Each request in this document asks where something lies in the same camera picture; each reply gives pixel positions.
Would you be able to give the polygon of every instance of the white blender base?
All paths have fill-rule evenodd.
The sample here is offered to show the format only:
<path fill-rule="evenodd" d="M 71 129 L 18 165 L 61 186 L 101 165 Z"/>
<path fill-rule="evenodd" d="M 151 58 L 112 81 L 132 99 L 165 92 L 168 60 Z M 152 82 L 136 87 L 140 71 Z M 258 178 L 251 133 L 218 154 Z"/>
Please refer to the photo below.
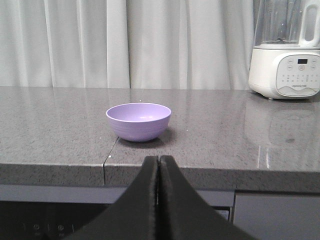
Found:
<path fill-rule="evenodd" d="M 298 64 L 299 58 L 308 63 Z M 248 84 L 269 99 L 310 98 L 320 88 L 320 50 L 254 48 Z"/>

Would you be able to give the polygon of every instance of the gray countertop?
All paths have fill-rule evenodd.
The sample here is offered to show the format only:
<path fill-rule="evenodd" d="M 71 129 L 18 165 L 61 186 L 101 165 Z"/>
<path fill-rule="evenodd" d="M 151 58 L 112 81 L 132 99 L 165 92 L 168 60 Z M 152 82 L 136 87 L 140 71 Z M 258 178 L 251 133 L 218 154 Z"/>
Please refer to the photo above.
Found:
<path fill-rule="evenodd" d="M 165 105 L 169 127 L 133 143 L 105 112 Z M 246 90 L 0 87 L 0 184 L 127 186 L 145 156 L 172 155 L 197 189 L 320 193 L 320 96 Z"/>

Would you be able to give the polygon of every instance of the control button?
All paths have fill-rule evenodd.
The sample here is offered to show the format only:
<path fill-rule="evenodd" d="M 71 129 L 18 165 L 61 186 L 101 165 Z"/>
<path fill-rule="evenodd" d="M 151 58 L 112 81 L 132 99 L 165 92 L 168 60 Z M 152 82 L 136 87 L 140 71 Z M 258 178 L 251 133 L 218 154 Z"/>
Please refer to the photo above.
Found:
<path fill-rule="evenodd" d="M 33 225 L 33 229 L 34 229 L 34 230 L 39 230 L 39 229 L 40 229 L 40 225 L 39 225 L 39 224 Z"/>
<path fill-rule="evenodd" d="M 64 226 L 63 225 L 59 225 L 58 226 L 58 230 L 61 232 L 61 231 L 63 231 L 65 228 L 64 228 Z"/>

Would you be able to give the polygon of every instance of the blender control panel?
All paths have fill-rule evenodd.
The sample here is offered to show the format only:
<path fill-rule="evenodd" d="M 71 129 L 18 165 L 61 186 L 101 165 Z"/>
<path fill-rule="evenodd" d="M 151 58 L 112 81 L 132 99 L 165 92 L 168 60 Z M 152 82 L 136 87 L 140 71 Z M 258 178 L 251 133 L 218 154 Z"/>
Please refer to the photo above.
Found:
<path fill-rule="evenodd" d="M 320 57 L 290 55 L 278 64 L 276 89 L 286 96 L 310 96 L 320 88 Z"/>

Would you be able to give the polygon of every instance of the bowl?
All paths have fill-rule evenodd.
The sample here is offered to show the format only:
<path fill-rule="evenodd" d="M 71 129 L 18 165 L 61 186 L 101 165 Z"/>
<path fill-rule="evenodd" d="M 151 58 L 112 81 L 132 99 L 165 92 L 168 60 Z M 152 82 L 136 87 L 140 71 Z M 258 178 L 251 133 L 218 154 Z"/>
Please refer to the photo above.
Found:
<path fill-rule="evenodd" d="M 114 133 L 131 142 L 147 142 L 157 138 L 168 127 L 170 108 L 155 103 L 127 103 L 106 111 Z"/>

